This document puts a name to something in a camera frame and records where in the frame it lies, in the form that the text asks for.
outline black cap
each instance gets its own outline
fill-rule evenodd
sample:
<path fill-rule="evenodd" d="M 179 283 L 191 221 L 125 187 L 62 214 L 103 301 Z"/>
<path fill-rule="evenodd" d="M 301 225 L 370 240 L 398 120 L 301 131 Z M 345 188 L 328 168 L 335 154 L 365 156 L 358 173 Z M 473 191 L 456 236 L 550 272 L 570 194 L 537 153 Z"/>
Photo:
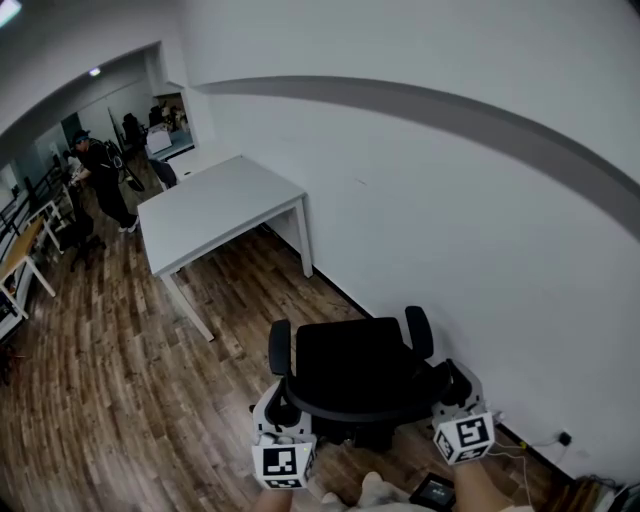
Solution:
<path fill-rule="evenodd" d="M 78 142 L 82 142 L 89 138 L 89 132 L 85 132 L 84 130 L 78 130 L 74 135 L 73 139 L 71 139 L 71 143 L 75 146 Z"/>

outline chair armrest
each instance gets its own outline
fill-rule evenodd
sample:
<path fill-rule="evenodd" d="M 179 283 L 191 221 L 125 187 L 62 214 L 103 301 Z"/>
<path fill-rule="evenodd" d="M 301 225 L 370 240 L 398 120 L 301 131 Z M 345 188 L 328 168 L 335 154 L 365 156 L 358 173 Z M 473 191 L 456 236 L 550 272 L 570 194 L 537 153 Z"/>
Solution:
<path fill-rule="evenodd" d="M 274 375 L 287 375 L 291 371 L 291 323 L 278 320 L 269 333 L 269 366 Z"/>
<path fill-rule="evenodd" d="M 433 355 L 433 335 L 424 310 L 419 306 L 408 306 L 404 310 L 409 325 L 413 351 L 420 359 L 428 359 Z"/>

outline white marker cube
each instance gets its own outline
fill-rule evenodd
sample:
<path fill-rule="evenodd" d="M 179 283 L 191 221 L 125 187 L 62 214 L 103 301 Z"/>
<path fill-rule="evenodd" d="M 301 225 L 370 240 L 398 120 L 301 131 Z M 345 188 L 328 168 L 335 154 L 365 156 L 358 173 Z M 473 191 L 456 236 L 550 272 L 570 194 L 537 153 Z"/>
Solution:
<path fill-rule="evenodd" d="M 265 489 L 307 487 L 315 460 L 315 443 L 253 446 L 256 478 Z"/>
<path fill-rule="evenodd" d="M 480 459 L 495 442 L 493 417 L 487 412 L 445 421 L 437 425 L 433 441 L 449 465 Z"/>

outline white tabletop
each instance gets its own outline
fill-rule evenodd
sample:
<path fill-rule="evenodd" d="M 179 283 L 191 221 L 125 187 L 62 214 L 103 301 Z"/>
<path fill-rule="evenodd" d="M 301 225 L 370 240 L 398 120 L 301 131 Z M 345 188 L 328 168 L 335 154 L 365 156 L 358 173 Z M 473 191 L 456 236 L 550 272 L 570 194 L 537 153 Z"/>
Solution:
<path fill-rule="evenodd" d="M 304 195 L 240 156 L 199 172 L 138 207 L 151 272 L 157 276 L 189 263 Z"/>
<path fill-rule="evenodd" d="M 170 158 L 167 160 L 167 163 L 173 169 L 178 181 L 184 181 L 194 174 L 235 158 L 236 156 L 240 156 L 240 153 L 233 148 L 219 141 L 209 140 L 200 143 L 187 153 Z"/>

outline black shirt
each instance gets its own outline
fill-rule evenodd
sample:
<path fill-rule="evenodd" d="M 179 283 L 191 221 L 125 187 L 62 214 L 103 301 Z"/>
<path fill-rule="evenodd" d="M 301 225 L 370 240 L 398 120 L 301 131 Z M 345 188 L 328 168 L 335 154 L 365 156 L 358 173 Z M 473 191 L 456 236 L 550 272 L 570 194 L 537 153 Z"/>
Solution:
<path fill-rule="evenodd" d="M 86 153 L 78 152 L 82 165 L 91 172 L 87 178 L 89 185 L 100 191 L 107 187 L 118 186 L 118 171 L 113 167 L 105 145 L 96 139 L 89 140 Z"/>

